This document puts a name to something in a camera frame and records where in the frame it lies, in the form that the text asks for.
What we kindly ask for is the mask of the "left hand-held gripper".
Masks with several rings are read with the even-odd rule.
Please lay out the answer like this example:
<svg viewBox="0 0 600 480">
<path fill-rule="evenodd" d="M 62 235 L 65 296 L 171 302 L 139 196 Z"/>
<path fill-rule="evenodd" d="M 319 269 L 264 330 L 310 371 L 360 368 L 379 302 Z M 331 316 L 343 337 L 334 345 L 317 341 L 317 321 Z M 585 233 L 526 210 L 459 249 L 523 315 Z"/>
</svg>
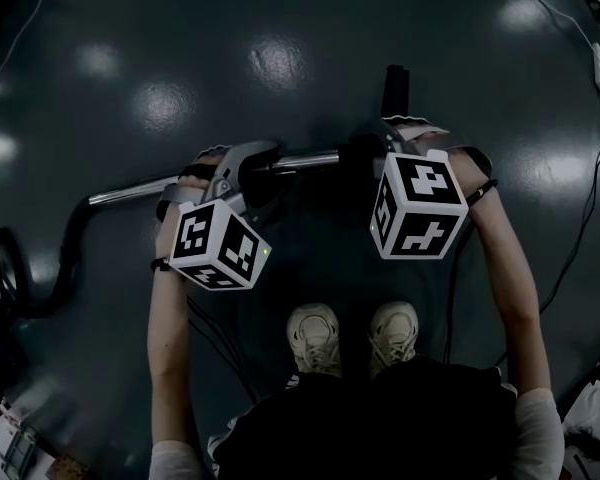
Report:
<svg viewBox="0 0 600 480">
<path fill-rule="evenodd" d="M 163 221 L 177 209 L 169 250 L 156 269 L 173 270 L 208 291 L 247 290 L 255 286 L 271 246 L 247 222 L 262 224 L 276 208 L 280 190 L 240 191 L 250 174 L 279 158 L 281 145 L 257 140 L 229 148 L 206 190 L 169 184 L 156 216 Z"/>
</svg>

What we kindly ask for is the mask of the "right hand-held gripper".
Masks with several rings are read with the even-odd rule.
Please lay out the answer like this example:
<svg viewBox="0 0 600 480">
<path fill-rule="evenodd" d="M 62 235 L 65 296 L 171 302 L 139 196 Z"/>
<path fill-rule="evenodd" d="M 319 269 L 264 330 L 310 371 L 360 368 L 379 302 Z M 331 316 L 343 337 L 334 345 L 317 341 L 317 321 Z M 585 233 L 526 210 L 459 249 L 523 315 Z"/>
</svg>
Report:
<svg viewBox="0 0 600 480">
<path fill-rule="evenodd" d="M 384 260 L 444 258 L 468 205 L 449 164 L 448 153 L 405 154 L 406 142 L 427 134 L 449 134 L 423 117 L 393 115 L 379 138 L 387 152 L 369 230 Z"/>
</svg>

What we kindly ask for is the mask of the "silver vacuum wand tube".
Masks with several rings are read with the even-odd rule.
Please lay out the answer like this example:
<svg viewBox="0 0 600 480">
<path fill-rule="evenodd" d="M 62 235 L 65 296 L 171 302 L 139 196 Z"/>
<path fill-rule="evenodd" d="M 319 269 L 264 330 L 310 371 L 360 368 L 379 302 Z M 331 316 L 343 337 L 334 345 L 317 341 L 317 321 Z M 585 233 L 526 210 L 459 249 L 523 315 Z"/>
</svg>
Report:
<svg viewBox="0 0 600 480">
<path fill-rule="evenodd" d="M 251 169 L 251 171 L 266 172 L 278 175 L 315 170 L 323 167 L 331 168 L 333 166 L 337 166 L 338 163 L 338 151 L 328 150 L 315 154 L 283 156 L 276 162 L 270 163 L 266 166 L 254 167 Z M 96 207 L 147 196 L 160 195 L 169 184 L 175 183 L 177 180 L 178 175 L 150 179 L 149 181 L 136 183 L 123 188 L 90 195 L 87 197 L 87 201 L 91 207 Z"/>
</svg>

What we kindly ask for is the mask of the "person's left forearm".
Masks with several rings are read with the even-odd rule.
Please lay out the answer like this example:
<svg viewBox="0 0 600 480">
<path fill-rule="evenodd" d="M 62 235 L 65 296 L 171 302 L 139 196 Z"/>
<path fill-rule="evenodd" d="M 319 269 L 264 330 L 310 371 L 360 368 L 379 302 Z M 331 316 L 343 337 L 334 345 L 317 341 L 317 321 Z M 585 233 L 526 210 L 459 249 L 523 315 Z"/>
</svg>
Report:
<svg viewBox="0 0 600 480">
<path fill-rule="evenodd" d="M 147 355 L 151 378 L 151 433 L 155 444 L 179 441 L 196 448 L 189 390 L 188 287 L 175 271 L 153 274 Z"/>
</svg>

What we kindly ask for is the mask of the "person's right forearm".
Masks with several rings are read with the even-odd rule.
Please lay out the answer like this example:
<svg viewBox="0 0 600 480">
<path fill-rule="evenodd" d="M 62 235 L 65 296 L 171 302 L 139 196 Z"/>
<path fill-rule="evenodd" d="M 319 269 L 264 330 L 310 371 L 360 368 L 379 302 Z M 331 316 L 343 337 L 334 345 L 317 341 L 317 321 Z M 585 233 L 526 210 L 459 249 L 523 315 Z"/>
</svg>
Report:
<svg viewBox="0 0 600 480">
<path fill-rule="evenodd" d="M 551 388 L 539 299 L 528 261 L 495 189 L 470 210 L 501 318 L 509 382 L 519 394 Z"/>
</svg>

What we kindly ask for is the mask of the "person's left hand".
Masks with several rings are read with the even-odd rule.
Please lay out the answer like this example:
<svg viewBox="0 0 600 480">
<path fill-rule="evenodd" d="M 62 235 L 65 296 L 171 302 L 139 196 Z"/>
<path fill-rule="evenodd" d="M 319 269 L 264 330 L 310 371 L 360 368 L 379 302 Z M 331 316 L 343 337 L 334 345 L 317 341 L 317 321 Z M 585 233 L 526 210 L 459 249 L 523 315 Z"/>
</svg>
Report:
<svg viewBox="0 0 600 480">
<path fill-rule="evenodd" d="M 206 190 L 226 152 L 225 147 L 215 147 L 200 152 L 196 159 L 179 174 L 177 184 Z"/>
</svg>

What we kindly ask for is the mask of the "person's right hand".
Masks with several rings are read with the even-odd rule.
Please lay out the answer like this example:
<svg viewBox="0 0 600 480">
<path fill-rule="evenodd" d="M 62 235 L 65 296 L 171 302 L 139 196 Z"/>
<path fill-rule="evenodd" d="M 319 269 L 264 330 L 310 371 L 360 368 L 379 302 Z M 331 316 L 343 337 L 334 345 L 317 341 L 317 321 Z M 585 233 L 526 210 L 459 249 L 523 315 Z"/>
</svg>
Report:
<svg viewBox="0 0 600 480">
<path fill-rule="evenodd" d="M 489 182 L 489 177 L 464 149 L 454 148 L 450 150 L 448 160 L 466 199 L 469 199 L 471 195 Z"/>
</svg>

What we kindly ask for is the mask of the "person's left beige shoe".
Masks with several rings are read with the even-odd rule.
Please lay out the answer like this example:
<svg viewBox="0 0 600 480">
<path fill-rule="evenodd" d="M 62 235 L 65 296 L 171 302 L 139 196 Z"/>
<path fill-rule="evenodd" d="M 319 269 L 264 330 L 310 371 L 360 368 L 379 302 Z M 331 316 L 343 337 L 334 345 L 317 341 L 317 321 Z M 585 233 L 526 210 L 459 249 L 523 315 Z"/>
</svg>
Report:
<svg viewBox="0 0 600 480">
<path fill-rule="evenodd" d="M 322 303 L 297 307 L 287 323 L 287 338 L 300 374 L 342 377 L 339 323 Z"/>
</svg>

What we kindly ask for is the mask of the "person's beige shoe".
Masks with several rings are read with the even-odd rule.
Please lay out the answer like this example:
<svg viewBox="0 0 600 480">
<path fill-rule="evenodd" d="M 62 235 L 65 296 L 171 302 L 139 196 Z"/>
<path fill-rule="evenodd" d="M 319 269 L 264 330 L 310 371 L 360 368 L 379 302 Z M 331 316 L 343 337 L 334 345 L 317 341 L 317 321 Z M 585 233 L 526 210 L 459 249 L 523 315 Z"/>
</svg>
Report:
<svg viewBox="0 0 600 480">
<path fill-rule="evenodd" d="M 287 338 L 300 374 L 342 377 L 339 323 L 322 303 L 297 307 L 287 323 Z"/>
<path fill-rule="evenodd" d="M 410 303 L 394 301 L 382 305 L 373 315 L 368 330 L 370 378 L 413 359 L 418 334 L 418 317 Z"/>
</svg>

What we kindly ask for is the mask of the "person's right beige shoe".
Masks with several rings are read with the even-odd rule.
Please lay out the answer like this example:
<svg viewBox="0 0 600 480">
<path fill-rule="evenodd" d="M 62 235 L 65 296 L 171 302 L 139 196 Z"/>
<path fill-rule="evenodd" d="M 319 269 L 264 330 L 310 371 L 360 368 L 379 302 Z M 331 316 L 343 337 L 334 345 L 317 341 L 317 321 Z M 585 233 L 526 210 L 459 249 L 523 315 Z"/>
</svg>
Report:
<svg viewBox="0 0 600 480">
<path fill-rule="evenodd" d="M 368 330 L 370 378 L 413 359 L 418 334 L 418 317 L 410 303 L 394 301 L 382 305 L 373 315 Z"/>
</svg>

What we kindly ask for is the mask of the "person's black trousers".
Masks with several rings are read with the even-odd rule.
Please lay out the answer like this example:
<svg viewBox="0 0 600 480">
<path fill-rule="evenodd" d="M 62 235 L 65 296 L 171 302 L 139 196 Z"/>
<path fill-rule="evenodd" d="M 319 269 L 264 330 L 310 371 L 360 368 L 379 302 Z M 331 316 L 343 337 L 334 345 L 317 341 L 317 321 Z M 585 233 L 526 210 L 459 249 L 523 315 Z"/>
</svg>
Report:
<svg viewBox="0 0 600 480">
<path fill-rule="evenodd" d="M 495 368 L 423 356 L 367 384 L 302 374 L 218 442 L 218 480 L 492 480 L 513 457 L 515 394 Z"/>
</svg>

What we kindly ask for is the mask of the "white crumpled cloth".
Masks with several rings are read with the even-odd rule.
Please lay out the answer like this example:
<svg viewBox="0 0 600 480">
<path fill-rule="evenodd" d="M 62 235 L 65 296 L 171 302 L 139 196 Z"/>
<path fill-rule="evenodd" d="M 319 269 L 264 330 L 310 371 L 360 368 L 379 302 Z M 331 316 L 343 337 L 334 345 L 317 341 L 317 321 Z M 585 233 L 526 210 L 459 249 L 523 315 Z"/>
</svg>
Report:
<svg viewBox="0 0 600 480">
<path fill-rule="evenodd" d="M 566 444 L 600 460 L 600 381 L 587 384 L 563 421 Z"/>
</svg>

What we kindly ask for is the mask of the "white printed box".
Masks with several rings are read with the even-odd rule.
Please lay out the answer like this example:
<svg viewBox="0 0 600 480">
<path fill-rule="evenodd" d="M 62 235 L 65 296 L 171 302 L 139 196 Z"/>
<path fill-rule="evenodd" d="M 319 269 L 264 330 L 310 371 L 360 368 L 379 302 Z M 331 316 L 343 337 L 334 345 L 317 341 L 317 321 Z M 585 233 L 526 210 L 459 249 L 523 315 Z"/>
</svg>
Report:
<svg viewBox="0 0 600 480">
<path fill-rule="evenodd" d="M 39 435 L 22 426 L 8 403 L 0 403 L 0 480 L 49 480 L 54 457 L 41 447 Z"/>
</svg>

